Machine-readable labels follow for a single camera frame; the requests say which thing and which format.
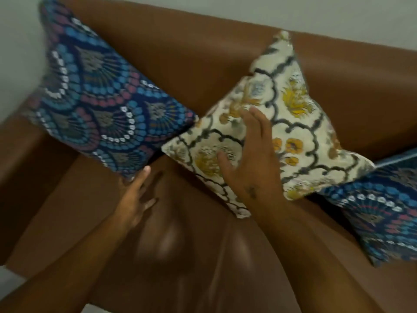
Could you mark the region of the person's right hand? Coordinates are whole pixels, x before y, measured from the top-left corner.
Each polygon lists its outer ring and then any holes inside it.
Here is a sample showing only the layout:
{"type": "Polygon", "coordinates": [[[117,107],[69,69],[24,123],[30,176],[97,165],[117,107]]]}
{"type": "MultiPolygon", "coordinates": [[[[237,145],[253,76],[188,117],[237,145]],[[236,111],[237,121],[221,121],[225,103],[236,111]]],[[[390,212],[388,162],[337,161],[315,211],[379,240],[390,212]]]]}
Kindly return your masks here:
{"type": "Polygon", "coordinates": [[[270,120],[257,108],[241,111],[246,127],[242,157],[236,167],[242,169],[242,186],[232,189],[258,221],[282,214],[280,166],[272,143],[270,120]]]}

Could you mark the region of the small blue patterned cushion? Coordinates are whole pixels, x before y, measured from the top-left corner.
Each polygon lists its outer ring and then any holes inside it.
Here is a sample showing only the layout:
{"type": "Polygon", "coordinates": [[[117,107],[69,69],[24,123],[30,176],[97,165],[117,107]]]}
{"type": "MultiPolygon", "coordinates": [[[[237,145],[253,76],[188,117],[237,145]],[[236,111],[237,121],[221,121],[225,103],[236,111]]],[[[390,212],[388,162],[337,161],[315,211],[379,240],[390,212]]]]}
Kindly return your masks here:
{"type": "Polygon", "coordinates": [[[417,147],[319,194],[341,208],[374,267],[395,260],[417,262],[417,147]]]}

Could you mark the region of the person's right forearm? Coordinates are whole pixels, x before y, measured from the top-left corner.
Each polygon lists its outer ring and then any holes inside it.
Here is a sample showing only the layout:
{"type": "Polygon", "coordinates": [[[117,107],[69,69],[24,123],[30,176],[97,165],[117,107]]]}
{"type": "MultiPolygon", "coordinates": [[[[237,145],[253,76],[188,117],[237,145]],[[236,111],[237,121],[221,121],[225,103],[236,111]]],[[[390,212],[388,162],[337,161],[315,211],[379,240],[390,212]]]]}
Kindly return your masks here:
{"type": "Polygon", "coordinates": [[[245,205],[273,247],[302,313],[384,313],[284,200],[249,198],[245,205]]]}

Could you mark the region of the person's left forearm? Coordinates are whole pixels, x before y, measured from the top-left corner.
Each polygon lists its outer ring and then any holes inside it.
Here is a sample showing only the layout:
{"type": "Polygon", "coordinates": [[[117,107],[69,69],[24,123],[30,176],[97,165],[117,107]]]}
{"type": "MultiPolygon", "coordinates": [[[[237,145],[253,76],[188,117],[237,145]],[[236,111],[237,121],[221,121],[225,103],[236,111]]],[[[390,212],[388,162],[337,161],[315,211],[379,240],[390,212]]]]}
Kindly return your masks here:
{"type": "Polygon", "coordinates": [[[55,262],[0,300],[0,313],[77,313],[132,221],[105,219],[55,262]]]}

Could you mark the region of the white yellow floral cushion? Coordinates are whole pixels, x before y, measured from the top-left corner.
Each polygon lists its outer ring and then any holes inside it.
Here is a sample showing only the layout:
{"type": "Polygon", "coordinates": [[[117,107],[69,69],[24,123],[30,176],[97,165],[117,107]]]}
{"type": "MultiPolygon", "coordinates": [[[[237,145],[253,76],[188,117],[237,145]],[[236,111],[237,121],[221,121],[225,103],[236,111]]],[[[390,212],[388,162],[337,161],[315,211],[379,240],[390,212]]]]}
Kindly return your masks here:
{"type": "Polygon", "coordinates": [[[190,129],[161,148],[196,174],[237,218],[251,213],[224,181],[217,152],[223,151],[238,165],[246,135],[239,111],[252,106],[271,122],[287,199],[352,182],[375,169],[368,158],[341,147],[329,117],[309,95],[289,33],[281,30],[253,61],[248,76],[190,129]]]}

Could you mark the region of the brown leather sofa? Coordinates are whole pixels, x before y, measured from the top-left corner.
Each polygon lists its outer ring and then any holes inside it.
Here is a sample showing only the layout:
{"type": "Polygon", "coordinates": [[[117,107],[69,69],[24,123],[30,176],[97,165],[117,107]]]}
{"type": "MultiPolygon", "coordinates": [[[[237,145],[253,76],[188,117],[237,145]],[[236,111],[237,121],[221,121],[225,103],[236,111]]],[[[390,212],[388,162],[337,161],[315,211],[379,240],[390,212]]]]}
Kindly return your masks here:
{"type": "MultiPolygon", "coordinates": [[[[63,0],[169,95],[204,115],[278,28],[113,0],[63,0]]],[[[313,97],[341,145],[378,161],[417,146],[417,52],[291,32],[313,97]]],[[[237,219],[167,156],[159,198],[108,263],[88,302],[111,313],[301,313],[253,219],[237,219]]],[[[19,115],[0,127],[0,297],[109,216],[118,177],[19,115]]]]}

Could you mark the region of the person's left hand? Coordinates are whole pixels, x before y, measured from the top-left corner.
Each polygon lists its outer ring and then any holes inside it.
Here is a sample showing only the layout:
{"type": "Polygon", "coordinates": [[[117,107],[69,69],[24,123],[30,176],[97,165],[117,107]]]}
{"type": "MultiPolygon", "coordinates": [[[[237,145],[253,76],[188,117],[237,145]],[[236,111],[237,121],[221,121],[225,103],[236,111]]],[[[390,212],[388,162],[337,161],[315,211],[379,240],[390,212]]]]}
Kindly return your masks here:
{"type": "Polygon", "coordinates": [[[115,214],[129,230],[137,226],[143,218],[144,213],[138,213],[139,202],[147,202],[155,198],[151,196],[145,185],[150,173],[151,167],[145,166],[135,176],[119,179],[118,185],[121,198],[115,214]]]}

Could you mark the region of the large blue patterned cushion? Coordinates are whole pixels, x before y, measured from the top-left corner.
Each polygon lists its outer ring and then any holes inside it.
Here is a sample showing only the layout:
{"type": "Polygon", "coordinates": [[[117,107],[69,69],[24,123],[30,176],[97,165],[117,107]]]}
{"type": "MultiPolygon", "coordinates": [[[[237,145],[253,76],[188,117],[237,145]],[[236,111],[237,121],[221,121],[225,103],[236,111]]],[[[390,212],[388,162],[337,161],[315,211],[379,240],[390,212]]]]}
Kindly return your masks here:
{"type": "Polygon", "coordinates": [[[132,178],[197,115],[156,86],[58,0],[41,0],[45,75],[23,115],[50,136],[132,178]]]}

